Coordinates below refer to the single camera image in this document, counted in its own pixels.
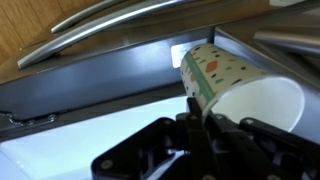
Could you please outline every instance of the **appliance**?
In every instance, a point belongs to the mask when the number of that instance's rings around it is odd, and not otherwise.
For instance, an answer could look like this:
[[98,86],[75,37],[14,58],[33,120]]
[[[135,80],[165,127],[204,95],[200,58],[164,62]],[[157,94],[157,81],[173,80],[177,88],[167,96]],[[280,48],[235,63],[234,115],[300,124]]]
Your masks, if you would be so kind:
[[[132,4],[132,1],[126,1],[114,7],[117,10]],[[12,150],[12,147],[19,145],[23,147],[21,142],[34,137],[33,135],[39,137],[46,132],[72,127],[69,126],[71,124],[77,125],[76,122],[93,122],[93,119],[100,119],[99,117],[116,111],[184,94],[179,70],[173,67],[171,47],[198,40],[214,41],[230,53],[270,72],[283,72],[294,77],[305,85],[309,92],[308,109],[316,113],[315,105],[319,103],[317,69],[305,63],[317,64],[315,58],[272,48],[253,37],[258,28],[272,26],[273,23],[312,24],[318,17],[317,7],[320,4],[317,1],[307,1],[265,13],[274,9],[268,4],[267,0],[208,0],[173,6],[101,31],[45,61],[19,69],[17,62],[46,41],[23,48],[18,55],[0,66],[0,110],[5,115],[0,117],[2,151],[4,144],[7,144],[9,151],[5,152],[5,156],[8,157],[10,148]],[[239,7],[243,7],[245,13],[237,11]],[[109,9],[91,18],[97,19],[108,13]],[[257,14],[260,16],[231,22]],[[314,19],[306,20],[302,17],[299,21],[300,16]],[[71,29],[92,21],[91,18]],[[70,29],[55,32],[55,35],[68,31]],[[312,124],[315,118],[304,118],[311,119],[309,124],[305,123],[304,128],[307,130],[301,128],[293,133],[319,142],[319,136],[314,134],[317,124]],[[48,144],[54,147],[55,142]],[[17,151],[11,154],[10,160],[21,168],[21,164],[16,161],[19,155],[30,155],[32,151],[14,149]],[[55,155],[55,158],[51,158],[54,162],[63,156],[59,153]]]

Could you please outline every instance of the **patterned paper cup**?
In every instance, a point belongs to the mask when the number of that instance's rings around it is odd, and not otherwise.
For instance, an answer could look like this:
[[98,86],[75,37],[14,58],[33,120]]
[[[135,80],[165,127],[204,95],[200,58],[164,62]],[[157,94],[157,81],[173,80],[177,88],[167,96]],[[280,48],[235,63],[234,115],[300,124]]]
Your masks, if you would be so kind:
[[291,131],[299,121],[305,98],[295,81],[271,75],[213,44],[191,49],[180,66],[189,97],[203,117],[210,111],[239,123],[252,117]]

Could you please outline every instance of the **black plastic part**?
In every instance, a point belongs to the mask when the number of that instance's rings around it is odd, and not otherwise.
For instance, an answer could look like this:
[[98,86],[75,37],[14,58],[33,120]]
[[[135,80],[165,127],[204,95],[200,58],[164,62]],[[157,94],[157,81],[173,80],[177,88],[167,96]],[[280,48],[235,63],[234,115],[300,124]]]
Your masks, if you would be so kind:
[[[174,157],[166,148],[171,144],[169,135],[173,129],[173,120],[156,120],[96,158],[91,166],[93,179],[146,179],[159,166]],[[112,166],[103,167],[104,162],[111,162]]]
[[175,150],[185,155],[161,180],[320,179],[318,145],[252,118],[239,125],[220,114],[204,119],[196,100],[187,101],[189,113],[158,119],[98,157],[94,179],[146,179]]
[[240,128],[250,132],[256,144],[271,154],[270,159],[277,165],[298,178],[303,170],[311,179],[320,179],[319,145],[254,118],[241,120]]

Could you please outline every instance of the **screw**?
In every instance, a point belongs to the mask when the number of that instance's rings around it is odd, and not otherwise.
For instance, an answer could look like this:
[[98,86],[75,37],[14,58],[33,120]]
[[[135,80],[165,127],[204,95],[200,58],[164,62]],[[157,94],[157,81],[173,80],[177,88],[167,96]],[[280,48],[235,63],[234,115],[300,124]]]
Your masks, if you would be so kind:
[[51,114],[51,115],[48,116],[48,120],[51,121],[51,122],[57,120],[57,118],[58,118],[58,117],[57,117],[57,115],[55,115],[55,114]]
[[216,118],[218,118],[219,120],[224,119],[224,116],[222,115],[216,115]]
[[9,118],[12,118],[12,117],[13,117],[13,115],[10,114],[10,113],[7,113],[6,116],[8,116]]
[[192,115],[190,118],[191,118],[192,120],[197,120],[197,119],[198,119],[196,115]]
[[246,120],[246,122],[247,122],[248,124],[252,124],[252,123],[253,123],[253,121],[252,121],[251,119]]
[[171,121],[166,120],[166,121],[164,121],[164,124],[165,124],[165,125],[169,125],[169,124],[171,124]]
[[183,151],[183,154],[189,155],[189,154],[191,154],[191,152],[190,151]]
[[104,170],[107,170],[107,169],[111,168],[112,166],[113,166],[113,162],[110,160],[106,160],[101,163],[101,168]]
[[274,174],[270,174],[267,177],[267,180],[281,180],[281,178],[279,176],[274,175]]
[[211,175],[204,175],[202,177],[202,180],[216,180],[216,178]]
[[166,150],[166,153],[167,153],[167,154],[169,154],[169,155],[171,155],[171,154],[175,154],[176,152],[178,152],[178,151],[176,151],[176,150],[172,150],[172,149],[168,149],[168,150]]
[[31,126],[31,125],[33,125],[34,124],[34,120],[30,120],[30,121],[28,121],[25,125],[26,126]]

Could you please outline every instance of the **cup pattern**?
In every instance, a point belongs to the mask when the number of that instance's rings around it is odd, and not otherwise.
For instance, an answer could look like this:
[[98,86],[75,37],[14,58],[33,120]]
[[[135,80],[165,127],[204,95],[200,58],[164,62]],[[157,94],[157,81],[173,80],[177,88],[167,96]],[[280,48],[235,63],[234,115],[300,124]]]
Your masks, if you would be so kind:
[[192,48],[180,70],[187,95],[195,97],[201,108],[232,86],[266,76],[261,69],[213,44]]

